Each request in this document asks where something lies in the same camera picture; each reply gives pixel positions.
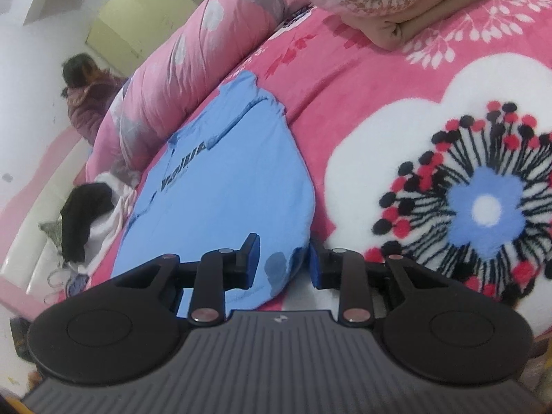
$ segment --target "blue cloth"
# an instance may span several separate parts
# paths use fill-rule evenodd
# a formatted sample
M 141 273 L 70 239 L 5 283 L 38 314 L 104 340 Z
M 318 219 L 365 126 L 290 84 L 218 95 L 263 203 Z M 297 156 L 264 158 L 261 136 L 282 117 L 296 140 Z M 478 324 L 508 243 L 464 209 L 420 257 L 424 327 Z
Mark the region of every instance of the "blue cloth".
M 112 276 L 166 253 L 183 262 L 210 250 L 239 249 L 260 235 L 251 289 L 226 292 L 226 308 L 255 309 L 274 298 L 308 247 L 314 188 L 283 106 L 243 71 L 200 116 L 168 141 L 129 220 Z M 179 317 L 186 317 L 185 290 Z

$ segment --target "white cloth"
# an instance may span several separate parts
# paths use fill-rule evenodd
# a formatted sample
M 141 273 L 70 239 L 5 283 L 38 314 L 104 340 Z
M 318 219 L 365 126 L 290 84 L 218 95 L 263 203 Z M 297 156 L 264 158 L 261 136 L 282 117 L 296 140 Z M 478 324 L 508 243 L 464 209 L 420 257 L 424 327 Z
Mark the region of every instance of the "white cloth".
M 85 245 L 85 262 L 78 266 L 79 273 L 87 275 L 92 275 L 105 258 L 124 227 L 137 196 L 136 190 L 108 172 L 98 175 L 95 182 L 104 182 L 111 187 L 113 190 L 111 201 L 115 208 L 108 214 L 100 216 L 90 226 L 90 237 Z

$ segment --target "bed frame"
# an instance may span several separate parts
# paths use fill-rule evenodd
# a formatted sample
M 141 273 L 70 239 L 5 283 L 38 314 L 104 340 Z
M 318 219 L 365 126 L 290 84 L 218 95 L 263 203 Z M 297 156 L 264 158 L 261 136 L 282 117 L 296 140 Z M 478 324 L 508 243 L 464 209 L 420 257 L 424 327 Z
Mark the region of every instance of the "bed frame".
M 84 182 L 89 153 L 88 143 L 66 129 L 48 146 L 31 181 L 0 212 L 0 304 L 29 320 L 56 300 L 47 278 L 58 261 L 38 225 L 56 220 L 74 185 Z

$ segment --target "woman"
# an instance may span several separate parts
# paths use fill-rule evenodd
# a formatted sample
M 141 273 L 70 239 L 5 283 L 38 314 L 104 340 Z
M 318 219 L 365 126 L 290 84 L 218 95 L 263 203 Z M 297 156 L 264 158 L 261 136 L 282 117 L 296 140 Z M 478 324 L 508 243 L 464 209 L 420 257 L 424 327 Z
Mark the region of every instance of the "woman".
M 77 132 L 94 146 L 101 121 L 126 78 L 100 70 L 90 55 L 81 53 L 64 62 L 63 79 L 67 87 L 61 96 L 67 99 L 69 120 Z

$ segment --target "pink comforter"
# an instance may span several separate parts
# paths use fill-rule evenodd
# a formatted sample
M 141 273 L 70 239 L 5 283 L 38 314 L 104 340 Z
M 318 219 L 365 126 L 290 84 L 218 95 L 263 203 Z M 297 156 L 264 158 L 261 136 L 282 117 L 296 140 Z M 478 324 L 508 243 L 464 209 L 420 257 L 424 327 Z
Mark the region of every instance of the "pink comforter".
M 285 105 L 329 247 L 408 254 L 538 336 L 552 326 L 551 16 L 552 0 L 485 0 L 389 53 L 314 9 L 226 80 L 251 70 Z

